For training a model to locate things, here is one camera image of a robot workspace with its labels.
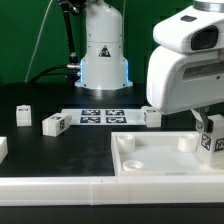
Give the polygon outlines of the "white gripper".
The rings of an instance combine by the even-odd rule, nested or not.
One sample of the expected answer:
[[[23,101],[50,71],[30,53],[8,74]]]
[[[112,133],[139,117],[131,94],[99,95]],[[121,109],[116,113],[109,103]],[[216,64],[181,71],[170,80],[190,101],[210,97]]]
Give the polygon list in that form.
[[[219,51],[181,54],[158,47],[147,74],[147,100],[161,114],[191,110],[199,133],[212,133],[209,106],[224,102],[224,61]]]

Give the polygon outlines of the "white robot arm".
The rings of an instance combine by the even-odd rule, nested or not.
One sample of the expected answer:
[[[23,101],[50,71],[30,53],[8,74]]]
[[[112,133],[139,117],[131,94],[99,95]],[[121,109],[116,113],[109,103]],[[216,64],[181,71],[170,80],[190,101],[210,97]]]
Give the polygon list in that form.
[[[131,86],[120,12],[104,0],[87,0],[86,31],[75,85],[97,95]],[[190,110],[199,132],[213,132],[215,123],[206,112],[224,102],[224,0],[193,0],[158,23],[153,39],[159,46],[148,64],[149,104],[163,115]]]

